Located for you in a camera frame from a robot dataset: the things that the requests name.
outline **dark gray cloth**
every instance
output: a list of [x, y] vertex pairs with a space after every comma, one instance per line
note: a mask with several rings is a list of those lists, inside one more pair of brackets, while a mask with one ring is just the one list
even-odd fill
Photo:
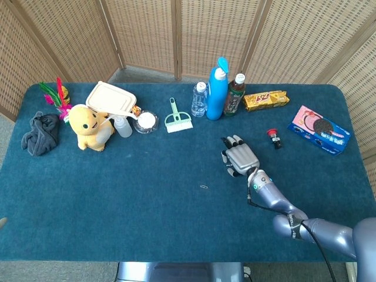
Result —
[[59, 116], [37, 112], [30, 120], [31, 131], [21, 140], [21, 148], [28, 148], [32, 156], [40, 156], [58, 145]]

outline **black cable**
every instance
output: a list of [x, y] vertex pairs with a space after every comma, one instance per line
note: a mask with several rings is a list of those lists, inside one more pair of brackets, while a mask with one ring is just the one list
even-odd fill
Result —
[[251, 282], [253, 282], [252, 278], [251, 278], [251, 275], [249, 275], [248, 273], [244, 272], [245, 275], [248, 275], [248, 278], [249, 280], [251, 280]]
[[[270, 212], [275, 212], [275, 213], [280, 213], [280, 214], [283, 214], [283, 215], [285, 215], [285, 216], [288, 215], [288, 214], [285, 213], [284, 211], [275, 210], [275, 209], [272, 209], [272, 208], [269, 208], [269, 207], [263, 207], [263, 206], [260, 206], [259, 204], [254, 203], [254, 202], [252, 201], [252, 199], [251, 199], [251, 188], [249, 188], [249, 187], [248, 187], [248, 194], [247, 194], [247, 202], [248, 202], [249, 205], [254, 206], [254, 207], [258, 207], [259, 209], [268, 210], [268, 211], [270, 211]], [[330, 262], [329, 262], [327, 256], [325, 255], [324, 249], [323, 249], [322, 246], [319, 244], [319, 242], [318, 242], [316, 236], [313, 234], [312, 230], [311, 230], [307, 225], [304, 224], [304, 221], [302, 221], [300, 224], [303, 225], [304, 228], [308, 231], [308, 233], [312, 236], [312, 238], [313, 238], [313, 240], [315, 241], [315, 243], [316, 243], [318, 249], [321, 251], [321, 254], [323, 255], [324, 260], [325, 260], [325, 262], [326, 262], [326, 264], [327, 264], [327, 267], [328, 267], [328, 269], [329, 269], [330, 277], [331, 277], [332, 281], [333, 281], [333, 282], [337, 282], [336, 279], [335, 279], [335, 277], [334, 277], [333, 269], [331, 268]]]
[[319, 244], [319, 242], [318, 242], [316, 236], [313, 234], [312, 230], [311, 230], [307, 225], [304, 224], [304, 221], [302, 221], [300, 224], [303, 225], [304, 228], [307, 229], [308, 233], [312, 236], [313, 240], [315, 241], [317, 247], [319, 248], [321, 254], [322, 254], [323, 257], [324, 257], [325, 262], [327, 263], [327, 267], [328, 267], [328, 269], [329, 269], [331, 279], [333, 280], [333, 282], [336, 282], [336, 279], [335, 279], [335, 277], [334, 277], [333, 269], [331, 268], [330, 262], [328, 261], [328, 258], [327, 258], [327, 256], [325, 255], [324, 249], [323, 249], [322, 246]]
[[116, 270], [116, 276], [115, 276], [115, 280], [113, 282], [116, 282], [116, 280], [118, 280], [118, 274], [119, 274], [119, 265], [120, 265], [120, 262], [117, 263], [117, 270]]

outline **robot finger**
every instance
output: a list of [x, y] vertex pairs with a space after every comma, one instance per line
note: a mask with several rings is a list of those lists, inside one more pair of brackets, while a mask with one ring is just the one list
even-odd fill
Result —
[[223, 151], [221, 152], [221, 155], [222, 155], [222, 161], [223, 161], [224, 163], [227, 163], [227, 154], [226, 154], [226, 151], [223, 150]]
[[227, 138], [221, 137], [221, 140], [223, 141], [223, 143], [226, 145], [228, 149], [231, 149], [233, 147], [232, 143]]
[[227, 140], [233, 145], [233, 147], [236, 147], [238, 145], [236, 140], [233, 139], [231, 136], [228, 136]]
[[237, 142], [239, 145], [241, 145], [241, 144], [244, 143], [244, 141], [242, 140], [242, 138], [240, 138], [239, 136], [234, 135], [233, 137], [234, 137], [234, 139], [236, 140], [236, 142]]
[[241, 174], [239, 172], [237, 172], [236, 170], [232, 169], [232, 168], [228, 168], [227, 169], [227, 172], [232, 176], [232, 177], [237, 177], [237, 176], [241, 176]]

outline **robotic arm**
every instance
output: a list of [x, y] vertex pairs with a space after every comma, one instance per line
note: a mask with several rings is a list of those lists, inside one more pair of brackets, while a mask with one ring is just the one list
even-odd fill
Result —
[[251, 201], [254, 190], [269, 209], [281, 213], [273, 220], [277, 234], [315, 243], [308, 228], [321, 246], [357, 260], [358, 282], [376, 281], [376, 218], [360, 221], [354, 230], [323, 219], [309, 219], [283, 196], [264, 170], [258, 169], [258, 158], [240, 137], [222, 140], [227, 147], [221, 153], [223, 162], [230, 162], [227, 171], [233, 177], [247, 176], [249, 203], [256, 205]]

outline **bottle label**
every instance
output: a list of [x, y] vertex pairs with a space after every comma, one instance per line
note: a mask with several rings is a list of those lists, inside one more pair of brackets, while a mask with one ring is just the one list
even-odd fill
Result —
[[229, 94], [227, 95], [226, 104], [224, 107], [225, 113], [235, 113], [237, 107], [241, 101], [241, 98], [245, 94], [245, 90], [243, 91], [236, 91], [233, 89], [229, 89]]

